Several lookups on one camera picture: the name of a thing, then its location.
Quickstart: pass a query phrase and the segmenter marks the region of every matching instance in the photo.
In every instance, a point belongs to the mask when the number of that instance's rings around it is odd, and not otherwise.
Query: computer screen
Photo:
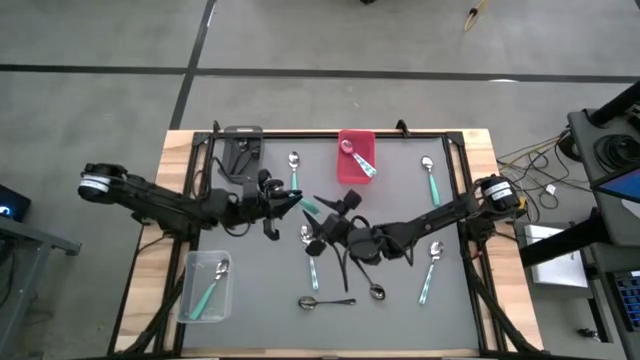
[[[603,179],[594,190],[640,203],[640,168]]]

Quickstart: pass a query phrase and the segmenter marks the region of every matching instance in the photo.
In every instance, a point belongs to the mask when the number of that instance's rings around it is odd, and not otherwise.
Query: teal-handled spoon
[[[440,206],[440,194],[438,194],[438,187],[436,186],[436,179],[433,177],[431,173],[431,169],[433,168],[433,160],[431,160],[428,156],[422,157],[422,166],[427,169],[427,173],[429,174],[429,186],[431,187],[431,200],[433,201],[433,206]]]
[[[209,302],[209,298],[211,298],[211,294],[213,293],[213,288],[216,286],[216,283],[218,283],[218,280],[220,280],[223,276],[227,275],[228,272],[229,272],[229,259],[222,259],[222,261],[218,263],[218,266],[216,266],[215,279],[213,280],[211,285],[209,285],[207,290],[204,292],[204,294],[200,298],[200,301],[198,301],[198,304],[191,312],[191,315],[189,315],[189,318],[191,320],[198,320],[200,318],[200,315],[202,315],[202,311],[204,310],[205,306],[207,306],[207,303]]]
[[[300,155],[297,152],[292,151],[289,154],[289,167],[291,168],[291,190],[298,190],[298,175],[297,170],[298,166],[300,166]],[[302,206],[305,210],[307,210],[312,215],[317,215],[320,212],[320,209],[307,199],[302,199],[299,202],[300,206]]]
[[[376,176],[376,169],[353,149],[353,144],[351,143],[351,141],[346,139],[342,140],[340,142],[340,150],[342,150],[342,152],[347,155],[353,156],[353,159],[358,163],[358,165],[360,165],[362,171],[364,171],[364,173],[367,174],[369,178]]]

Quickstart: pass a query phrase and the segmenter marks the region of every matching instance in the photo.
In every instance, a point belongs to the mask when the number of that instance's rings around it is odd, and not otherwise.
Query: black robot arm
[[[273,220],[281,219],[302,199],[299,190],[284,190],[284,183],[261,170],[257,181],[242,184],[243,194],[211,189],[206,197],[192,199],[132,175],[120,165],[87,164],[78,187],[85,200],[101,204],[119,204],[133,210],[132,217],[142,224],[158,223],[164,231],[185,235],[190,225],[211,229],[220,224],[233,229],[264,219],[264,233],[278,240]]]
[[[361,201],[360,196],[353,190],[347,193],[344,200],[338,202],[318,197],[316,199],[337,213],[329,215],[324,223],[320,224],[305,212],[316,239],[307,247],[307,253],[318,256],[326,247],[325,244],[333,246],[339,243],[347,249],[351,258],[369,265],[380,263],[382,256],[387,259],[404,256],[411,264],[413,256],[408,257],[406,252],[412,250],[418,240],[461,220],[485,220],[488,224],[485,228],[488,227],[488,230],[480,235],[488,238],[491,229],[495,230],[493,222],[512,217],[520,204],[511,182],[507,178],[495,175],[476,181],[470,192],[408,222],[371,226],[365,218],[358,215],[347,220],[347,212],[355,209]],[[364,226],[356,226],[357,221]]]
[[[336,253],[338,253],[336,243],[346,248],[342,258],[338,256],[345,291],[348,291],[345,266],[347,255],[356,263],[361,261],[369,265],[379,264],[382,256],[387,259],[405,257],[409,264],[413,265],[413,247],[422,237],[458,221],[465,221],[464,235],[469,240],[485,242],[495,233],[493,222],[515,217],[520,206],[511,181],[495,175],[477,180],[468,193],[408,222],[370,226],[365,218],[358,215],[347,220],[345,218],[347,212],[354,210],[361,201],[360,196],[353,190],[347,193],[344,200],[337,202],[317,197],[316,199],[336,210],[336,213],[330,214],[320,224],[313,216],[305,212],[315,237],[315,240],[307,246],[306,251],[311,256],[318,256],[326,244],[331,246]],[[361,222],[364,226],[357,227],[356,222]],[[407,250],[411,252],[410,256],[406,254]],[[539,352],[515,328],[500,305],[485,288],[482,279],[471,263],[468,249],[461,248],[461,254],[465,267],[469,270],[469,284],[482,298],[515,348],[520,352]]]

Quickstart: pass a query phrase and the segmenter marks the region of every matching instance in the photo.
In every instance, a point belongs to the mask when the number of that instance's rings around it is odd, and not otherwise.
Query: table
[[[38,281],[46,271],[51,250],[57,248],[64,250],[69,256],[76,256],[81,247],[80,244],[0,216],[0,239],[4,237],[13,239],[16,249],[14,258],[7,260],[13,263],[6,265],[11,267],[14,273],[11,293],[6,303],[0,308],[0,357],[2,358],[8,357],[13,351],[18,331],[23,326],[24,317],[35,296]]]
[[[309,132],[327,132],[337,130],[309,130]],[[377,132],[396,130],[374,130]],[[416,132],[442,132],[443,130],[413,130]],[[464,135],[469,168],[473,179],[497,173],[495,155],[491,146],[489,132],[484,129],[477,130],[453,130],[460,131]],[[181,192],[184,183],[191,143],[194,131],[170,131],[165,139],[164,150],[160,161],[156,183],[171,190]],[[454,163],[456,173],[460,164]],[[501,232],[512,233],[507,226],[500,227]],[[160,236],[157,228],[149,227],[143,231],[140,246],[153,241]],[[135,261],[130,283],[125,294],[125,303],[122,308],[122,319],[114,331],[112,350],[126,348],[138,336],[140,331],[151,319],[162,300],[162,293],[166,278],[166,266],[169,261],[171,241],[167,240],[145,250]],[[537,327],[533,306],[528,292],[524,271],[518,259],[518,247],[513,241],[495,237],[488,243],[487,253],[491,263],[491,271],[494,279],[497,298],[507,315],[516,327],[523,333],[534,346],[542,348],[542,341]],[[493,337],[492,321],[486,309],[483,307],[483,326],[487,334],[487,343],[490,349],[497,348],[497,341]],[[165,337],[165,347],[173,345],[176,324],[170,321],[169,329]],[[186,356],[472,356],[477,354],[474,349],[456,349],[449,351],[314,351],[309,349],[206,349],[198,353],[183,352]]]
[[[568,115],[571,136],[590,182],[607,174],[599,165],[593,148],[600,137],[627,134],[640,141],[640,133],[623,119],[612,119],[606,128],[592,125],[587,113],[593,112],[594,110],[585,110]],[[624,208],[620,198],[600,192],[593,194],[598,204],[597,212],[592,213],[589,219],[557,235],[522,248],[522,263],[528,267],[582,248],[588,249],[594,260],[586,265],[590,284],[593,280],[602,283],[625,353],[629,358],[635,359],[640,356],[640,333],[625,329],[624,315],[616,306],[613,290],[615,284],[612,283],[609,274],[640,269],[640,239],[637,235],[640,233],[640,219]],[[611,342],[610,331],[601,307],[592,305],[591,310],[598,333],[602,334],[603,341]]]

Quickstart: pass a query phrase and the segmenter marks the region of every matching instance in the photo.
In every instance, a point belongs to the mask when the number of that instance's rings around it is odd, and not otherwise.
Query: wooden table frame
[[[339,130],[265,130],[265,136],[280,134],[314,134],[322,136],[322,134],[335,134]],[[379,134],[399,135],[399,130],[389,129],[372,129]],[[486,129],[474,130],[412,130],[412,134],[421,135],[438,135],[447,133],[456,133],[463,139],[464,149],[462,154],[457,153],[458,147],[450,146],[452,153],[458,156],[451,156],[453,163],[450,164],[454,169],[455,183],[454,188],[459,192],[464,192],[469,180],[475,180],[497,173],[497,165],[495,155],[491,146],[489,132]],[[156,183],[177,192],[190,192],[191,185],[185,184],[186,174],[194,173],[193,166],[196,163],[202,164],[203,156],[197,156],[198,151],[203,153],[206,146],[194,146],[196,142],[202,142],[206,139],[207,133],[200,134],[200,137],[194,137],[199,131],[176,130],[169,131],[165,139],[164,149],[160,160],[160,166],[156,178]],[[468,170],[471,179],[465,184],[464,169]],[[511,227],[498,225],[502,233],[513,234]],[[146,227],[143,229],[139,246],[153,241],[160,237],[161,231],[157,227]],[[166,285],[171,285],[175,278],[175,271],[167,271],[172,253],[174,261],[176,256],[178,262],[181,261],[184,252],[188,251],[188,245],[178,242],[171,243],[171,240],[162,241],[153,247],[145,250],[144,253],[137,256],[132,265],[127,289],[124,294],[121,311],[118,321],[114,328],[112,343],[109,352],[120,351],[128,347],[144,329],[146,324],[153,317],[155,311],[159,308],[162,299],[166,297]],[[487,244],[485,250],[486,261],[474,261],[474,266],[478,274],[491,273],[492,276],[485,277],[485,281],[489,281],[487,285],[494,290],[500,306],[509,316],[514,325],[523,333],[525,338],[534,346],[542,348],[542,341],[537,327],[533,305],[529,296],[528,286],[524,276],[524,270],[519,260],[518,246],[512,240],[495,236]],[[495,323],[489,314],[486,306],[479,300],[481,312],[480,333],[484,334],[484,342],[488,350],[513,350],[513,346],[508,342],[505,345],[504,338],[500,332],[496,336],[494,331]],[[327,350],[298,350],[298,349],[208,349],[206,351],[189,350],[182,353],[181,343],[175,344],[176,326],[172,315],[169,318],[168,327],[164,335],[164,342],[156,342],[155,351],[173,349],[174,355],[183,356],[474,356],[478,354],[477,350],[460,349],[447,351],[327,351]]]

